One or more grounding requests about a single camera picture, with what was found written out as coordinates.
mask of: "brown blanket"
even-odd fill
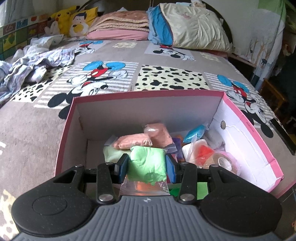
[[[89,33],[97,29],[121,28],[148,32],[149,20],[145,11],[122,11],[105,14],[96,18]]]

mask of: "wooden chair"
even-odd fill
[[[277,105],[276,107],[273,109],[273,112],[276,114],[276,116],[278,117],[279,114],[279,109],[281,108],[281,106],[283,105],[283,103],[288,102],[288,100],[286,99],[286,97],[280,93],[276,87],[271,84],[268,79],[264,79],[263,84],[261,86],[261,89],[259,91],[260,95],[264,98],[264,93],[268,93],[271,92],[273,94],[273,96],[277,99]]]

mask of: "pikachu plush toy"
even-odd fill
[[[78,10],[79,8],[80,8],[80,6],[72,6],[70,8],[63,9],[61,11],[58,11],[58,12],[52,14],[48,18],[48,20],[50,21],[50,20],[54,19],[55,21],[57,21],[59,24],[60,33],[67,36],[67,35],[69,35],[69,29],[70,29],[69,19],[71,16],[71,12],[74,12],[74,11]]]

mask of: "curtain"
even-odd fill
[[[34,14],[33,0],[5,0],[0,5],[0,24],[3,26]]]
[[[256,65],[251,83],[260,89],[263,79],[271,76],[281,51],[285,28],[284,0],[259,0],[250,21],[250,38],[242,57]]]

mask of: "blue pillowcase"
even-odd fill
[[[160,6],[150,7],[147,14],[149,19],[148,39],[156,45],[163,44],[171,46],[173,44],[173,36],[161,12]]]

